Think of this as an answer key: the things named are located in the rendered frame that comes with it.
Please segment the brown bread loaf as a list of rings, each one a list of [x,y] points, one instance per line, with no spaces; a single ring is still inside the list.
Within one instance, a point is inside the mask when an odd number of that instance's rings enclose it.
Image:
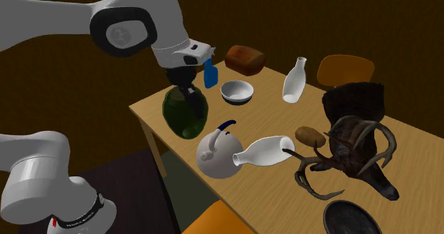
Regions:
[[[264,67],[267,57],[264,53],[248,46],[232,46],[225,57],[227,68],[244,76],[258,74]]]

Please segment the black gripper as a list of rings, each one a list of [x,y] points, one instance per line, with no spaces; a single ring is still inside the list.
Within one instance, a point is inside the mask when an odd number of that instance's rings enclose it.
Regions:
[[[184,99],[194,111],[197,119],[204,117],[204,103],[201,94],[198,93],[197,88],[192,85],[196,78],[195,66],[180,66],[177,68],[165,68],[164,72],[172,85],[179,86],[179,91],[184,96]]]

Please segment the dark green glass jar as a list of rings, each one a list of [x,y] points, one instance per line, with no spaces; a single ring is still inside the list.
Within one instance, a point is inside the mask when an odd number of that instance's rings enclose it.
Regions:
[[[193,139],[200,135],[206,124],[208,116],[208,103],[201,90],[198,89],[203,101],[203,118],[197,119],[184,96],[177,86],[170,89],[162,105],[163,117],[170,129],[183,139]]]

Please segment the white bottle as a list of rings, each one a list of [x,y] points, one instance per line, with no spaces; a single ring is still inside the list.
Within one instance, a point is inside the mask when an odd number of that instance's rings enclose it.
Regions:
[[[305,63],[307,59],[298,57],[295,66],[287,74],[282,88],[282,98],[287,103],[296,103],[306,85]]]
[[[294,142],[288,136],[264,137],[253,142],[245,151],[234,154],[233,163],[236,166],[272,166],[290,157],[283,149],[295,151]]]

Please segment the blue bottle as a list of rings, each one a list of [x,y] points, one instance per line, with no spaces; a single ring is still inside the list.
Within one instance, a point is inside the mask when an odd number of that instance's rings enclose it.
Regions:
[[[213,65],[212,58],[209,58],[204,63],[203,81],[205,88],[209,89],[218,83],[218,68]]]

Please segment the black round pan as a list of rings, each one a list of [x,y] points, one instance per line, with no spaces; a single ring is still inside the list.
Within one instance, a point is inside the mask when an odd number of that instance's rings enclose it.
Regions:
[[[327,234],[382,234],[374,218],[351,201],[330,202],[323,213]]]

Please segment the wooden table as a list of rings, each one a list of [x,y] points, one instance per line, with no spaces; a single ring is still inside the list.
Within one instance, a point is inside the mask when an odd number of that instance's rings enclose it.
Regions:
[[[299,101],[290,104],[282,99],[284,80],[282,73],[269,68],[248,76],[254,93],[241,106],[225,102],[219,86],[203,88],[209,106],[203,133],[232,120],[230,132],[247,147],[263,137],[292,137],[301,126],[326,132],[330,124],[322,106],[323,91],[307,85]],[[398,143],[392,160],[383,166],[400,194],[397,201],[334,169],[308,171],[312,188],[361,206],[383,234],[444,233],[444,139],[390,117],[382,122]],[[299,165],[295,157],[273,166],[245,164],[228,179],[202,180],[257,234],[325,234],[322,215],[327,202],[297,185],[294,174]]]

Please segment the white bowl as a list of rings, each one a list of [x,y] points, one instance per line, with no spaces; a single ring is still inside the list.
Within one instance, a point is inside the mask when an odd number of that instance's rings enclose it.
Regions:
[[[253,97],[254,88],[242,80],[230,80],[221,86],[222,98],[231,105],[244,105]]]

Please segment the dark deer head with antlers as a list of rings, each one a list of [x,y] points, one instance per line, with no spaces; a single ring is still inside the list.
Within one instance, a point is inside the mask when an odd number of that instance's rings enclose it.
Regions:
[[[320,154],[313,144],[315,156],[303,157],[290,149],[282,151],[301,161],[295,181],[311,195],[328,200],[341,191],[318,194],[309,184],[305,169],[325,171],[331,168],[344,172],[349,178],[368,183],[384,198],[399,199],[397,189],[382,172],[397,148],[392,131],[381,123],[385,116],[384,86],[381,83],[347,83],[326,92],[322,97],[324,112],[331,124],[330,158]]]

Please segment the brown potato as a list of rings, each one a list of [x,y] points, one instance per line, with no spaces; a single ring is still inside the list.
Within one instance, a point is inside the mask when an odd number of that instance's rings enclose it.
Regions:
[[[295,131],[295,138],[309,147],[322,147],[326,144],[326,138],[320,134],[316,129],[302,126]]]

